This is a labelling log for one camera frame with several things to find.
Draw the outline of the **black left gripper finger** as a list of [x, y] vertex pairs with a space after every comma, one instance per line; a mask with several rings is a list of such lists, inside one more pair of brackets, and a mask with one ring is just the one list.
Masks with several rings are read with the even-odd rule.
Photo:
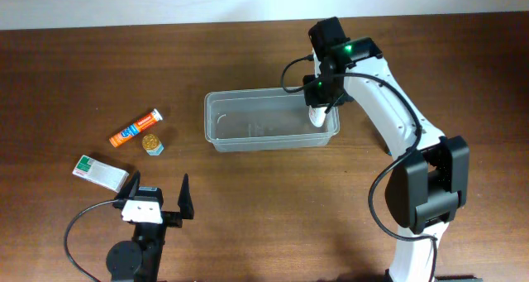
[[115, 196], [116, 200], [133, 198], [140, 186], [141, 172], [137, 170]]
[[189, 177], [188, 174], [183, 176], [183, 183], [181, 184], [178, 206], [182, 219], [193, 220], [194, 219], [194, 207], [193, 200], [190, 193]]

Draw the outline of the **white calamine lotion bottle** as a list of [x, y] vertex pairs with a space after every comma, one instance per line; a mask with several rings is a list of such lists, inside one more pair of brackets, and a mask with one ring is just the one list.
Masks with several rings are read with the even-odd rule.
[[326, 119], [326, 108], [325, 107], [313, 108], [309, 106], [308, 116], [313, 126], [322, 127]]

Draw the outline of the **white green medicine box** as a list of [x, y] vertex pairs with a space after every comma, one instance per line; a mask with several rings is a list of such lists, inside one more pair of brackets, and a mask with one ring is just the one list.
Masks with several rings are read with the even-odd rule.
[[80, 157], [72, 174], [116, 193], [120, 191], [129, 176], [125, 170], [104, 164], [86, 155]]

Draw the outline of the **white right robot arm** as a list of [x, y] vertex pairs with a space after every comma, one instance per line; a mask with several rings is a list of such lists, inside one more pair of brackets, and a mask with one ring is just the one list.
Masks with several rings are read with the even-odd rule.
[[405, 94], [383, 52], [369, 37], [352, 40], [335, 17], [308, 32], [314, 73], [303, 79], [311, 122], [356, 101], [383, 138], [392, 163], [374, 180], [368, 207], [396, 240], [387, 281], [433, 281], [442, 235], [466, 203], [469, 146], [447, 137]]

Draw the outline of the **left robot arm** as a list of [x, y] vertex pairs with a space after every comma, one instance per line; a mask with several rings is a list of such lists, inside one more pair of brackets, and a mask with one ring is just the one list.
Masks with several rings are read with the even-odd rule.
[[134, 226], [132, 238], [118, 242], [107, 253], [112, 281], [157, 281], [166, 230], [181, 228], [184, 220], [194, 219], [187, 175], [180, 187], [177, 211], [164, 211], [162, 189], [140, 186], [140, 180], [141, 173], [135, 172], [112, 204], [121, 211], [122, 220]]

